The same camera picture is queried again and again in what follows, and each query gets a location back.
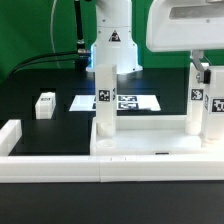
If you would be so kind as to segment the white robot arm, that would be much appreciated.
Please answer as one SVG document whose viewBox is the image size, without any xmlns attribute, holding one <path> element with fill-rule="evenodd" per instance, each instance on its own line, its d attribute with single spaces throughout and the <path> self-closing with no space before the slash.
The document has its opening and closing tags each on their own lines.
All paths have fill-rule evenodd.
<svg viewBox="0 0 224 224">
<path fill-rule="evenodd" d="M 96 0 L 96 19 L 97 37 L 87 70 L 115 64 L 120 74 L 140 71 L 138 46 L 132 39 L 132 0 Z M 202 52 L 224 49 L 224 0 L 152 0 L 146 46 L 152 52 L 189 51 L 203 72 Z"/>
</svg>

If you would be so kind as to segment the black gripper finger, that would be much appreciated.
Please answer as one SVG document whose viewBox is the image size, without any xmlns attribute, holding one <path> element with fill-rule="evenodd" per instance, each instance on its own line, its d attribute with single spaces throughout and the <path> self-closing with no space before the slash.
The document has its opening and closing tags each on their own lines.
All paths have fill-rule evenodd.
<svg viewBox="0 0 224 224">
<path fill-rule="evenodd" d="M 209 84 L 211 80 L 211 71 L 209 69 L 205 69 L 201 62 L 201 60 L 204 58 L 204 51 L 192 50 L 190 53 L 190 58 L 196 70 L 198 71 L 198 74 L 196 75 L 197 82 Z"/>
</svg>

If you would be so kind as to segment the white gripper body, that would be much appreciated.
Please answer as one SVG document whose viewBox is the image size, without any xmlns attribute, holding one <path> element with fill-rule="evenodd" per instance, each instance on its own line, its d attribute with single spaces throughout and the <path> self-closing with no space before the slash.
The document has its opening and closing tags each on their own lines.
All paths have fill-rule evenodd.
<svg viewBox="0 0 224 224">
<path fill-rule="evenodd" d="M 153 0 L 146 46 L 152 52 L 224 49 L 224 0 Z"/>
</svg>

